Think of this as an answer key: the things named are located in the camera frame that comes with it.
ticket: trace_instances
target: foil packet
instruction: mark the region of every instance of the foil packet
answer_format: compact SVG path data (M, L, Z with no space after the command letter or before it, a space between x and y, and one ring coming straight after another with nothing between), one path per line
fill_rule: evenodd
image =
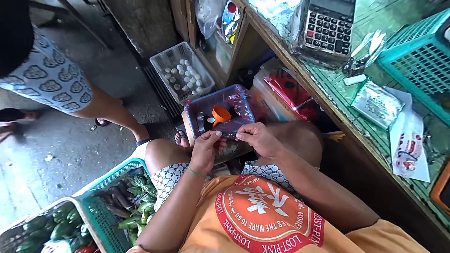
M351 107L384 130L397 119L405 103L385 89L366 80L351 103Z

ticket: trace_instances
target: monogram print shorts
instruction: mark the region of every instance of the monogram print shorts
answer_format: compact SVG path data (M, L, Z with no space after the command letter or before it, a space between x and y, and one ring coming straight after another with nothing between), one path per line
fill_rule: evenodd
M92 100L82 70L36 29L28 58L0 79L0 87L65 113L79 111Z
M280 171L276 164L254 166L255 163L256 161L246 162L241 175L255 175L273 181L287 190L295 198L302 201L298 193L294 190L286 176ZM178 180L180 180L185 170L188 169L188 165L188 163L173 164L159 170L151 176L150 179L157 190L157 200L153 207L155 211L158 211L164 201L169 197L170 193L175 188L175 185L178 183Z

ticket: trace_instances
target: small metal object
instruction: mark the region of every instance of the small metal object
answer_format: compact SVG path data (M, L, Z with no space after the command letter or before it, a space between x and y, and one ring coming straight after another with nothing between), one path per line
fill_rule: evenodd
M222 138L225 139L236 139L236 132L222 132Z
M203 134L205 132L205 116L203 115L203 112L197 114L197 124L198 130Z

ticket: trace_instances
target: orange funnel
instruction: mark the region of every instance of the orange funnel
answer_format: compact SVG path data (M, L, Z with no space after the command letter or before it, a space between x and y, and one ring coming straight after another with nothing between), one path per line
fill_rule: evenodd
M215 105L212 109L212 116L214 117L215 121L212 127L215 127L217 123L225 123L231 119L231 114L225 110L225 108L220 107L218 105Z

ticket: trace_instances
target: orange t-shirt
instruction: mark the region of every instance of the orange t-shirt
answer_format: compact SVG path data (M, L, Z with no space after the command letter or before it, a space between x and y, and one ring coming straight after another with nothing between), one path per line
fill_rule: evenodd
M346 235L278 184L221 176L202 190L180 252L427 252L401 228L379 220ZM128 253L143 253L140 246Z

